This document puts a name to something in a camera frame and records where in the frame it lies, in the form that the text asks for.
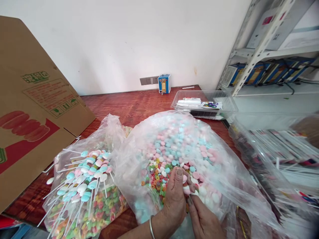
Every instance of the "silver bangle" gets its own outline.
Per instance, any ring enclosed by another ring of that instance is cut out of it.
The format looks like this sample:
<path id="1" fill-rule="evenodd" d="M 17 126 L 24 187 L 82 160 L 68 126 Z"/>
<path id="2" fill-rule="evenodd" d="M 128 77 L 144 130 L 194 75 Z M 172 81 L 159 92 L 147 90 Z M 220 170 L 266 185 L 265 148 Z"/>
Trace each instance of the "silver bangle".
<path id="1" fill-rule="evenodd" d="M 153 217 L 153 216 L 154 216 L 154 215 L 152 215 L 151 218 L 150 218 L 150 230 L 151 230 L 152 238 L 155 239 L 154 233 L 153 233 L 153 228 L 152 228 L 152 217 Z"/>

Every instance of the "packaged lollipop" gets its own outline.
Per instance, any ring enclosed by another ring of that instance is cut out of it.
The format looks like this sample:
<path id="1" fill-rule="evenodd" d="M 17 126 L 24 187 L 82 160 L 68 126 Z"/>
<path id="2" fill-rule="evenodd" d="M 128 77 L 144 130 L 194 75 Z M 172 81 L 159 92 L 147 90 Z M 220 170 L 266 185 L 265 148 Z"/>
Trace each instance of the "packaged lollipop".
<path id="1" fill-rule="evenodd" d="M 234 215 L 238 205 L 260 222 L 282 229 L 240 159 L 209 125 L 189 113 L 167 111 L 147 118 L 135 126 L 114 157 L 115 183 L 138 223 L 162 209 L 170 173 L 179 166 L 190 174 L 198 187 L 195 194 L 220 221 L 229 212 Z M 183 190 L 191 194 L 186 182 Z M 189 216 L 173 237 L 194 237 Z"/>
<path id="2" fill-rule="evenodd" d="M 110 165 L 125 131 L 117 116 L 108 115 L 97 131 L 55 157 L 54 183 L 43 205 L 49 237 L 93 237 L 128 208 Z"/>

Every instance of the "wall socket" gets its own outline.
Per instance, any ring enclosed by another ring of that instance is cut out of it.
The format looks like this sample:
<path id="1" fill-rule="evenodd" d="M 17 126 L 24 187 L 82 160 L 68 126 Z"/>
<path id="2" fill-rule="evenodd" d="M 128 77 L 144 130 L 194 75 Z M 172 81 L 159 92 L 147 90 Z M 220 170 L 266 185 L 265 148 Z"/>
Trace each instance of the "wall socket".
<path id="1" fill-rule="evenodd" d="M 141 85 L 152 85 L 159 83 L 159 76 L 140 78 Z"/>

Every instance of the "hand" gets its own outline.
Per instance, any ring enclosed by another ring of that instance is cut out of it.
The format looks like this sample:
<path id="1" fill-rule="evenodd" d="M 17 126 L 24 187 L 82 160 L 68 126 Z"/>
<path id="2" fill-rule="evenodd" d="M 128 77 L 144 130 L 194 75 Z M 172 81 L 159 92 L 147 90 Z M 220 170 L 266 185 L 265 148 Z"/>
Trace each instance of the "hand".
<path id="1" fill-rule="evenodd" d="M 174 167 L 167 183 L 163 213 L 176 229 L 186 217 L 186 200 L 183 193 L 183 175 L 187 176 L 187 183 L 191 192 L 195 192 L 195 186 L 190 175 L 180 167 Z"/>
<path id="2" fill-rule="evenodd" d="M 187 202 L 196 239 L 225 238 L 218 218 L 205 206 L 198 196 L 190 196 Z"/>

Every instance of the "power outlet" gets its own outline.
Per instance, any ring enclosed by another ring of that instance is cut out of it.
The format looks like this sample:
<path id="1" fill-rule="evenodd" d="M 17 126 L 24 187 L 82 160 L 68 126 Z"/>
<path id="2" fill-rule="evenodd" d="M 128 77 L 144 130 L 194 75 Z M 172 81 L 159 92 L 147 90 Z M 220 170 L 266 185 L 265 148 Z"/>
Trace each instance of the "power outlet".
<path id="1" fill-rule="evenodd" d="M 147 85 L 146 78 L 140 78 L 141 85 Z"/>
<path id="2" fill-rule="evenodd" d="M 146 78 L 146 84 L 148 84 L 148 85 L 153 84 L 153 82 L 151 81 L 151 78 L 150 78 L 150 77 L 147 77 L 147 78 Z"/>
<path id="3" fill-rule="evenodd" d="M 159 83 L 159 76 L 153 76 L 153 84 Z"/>

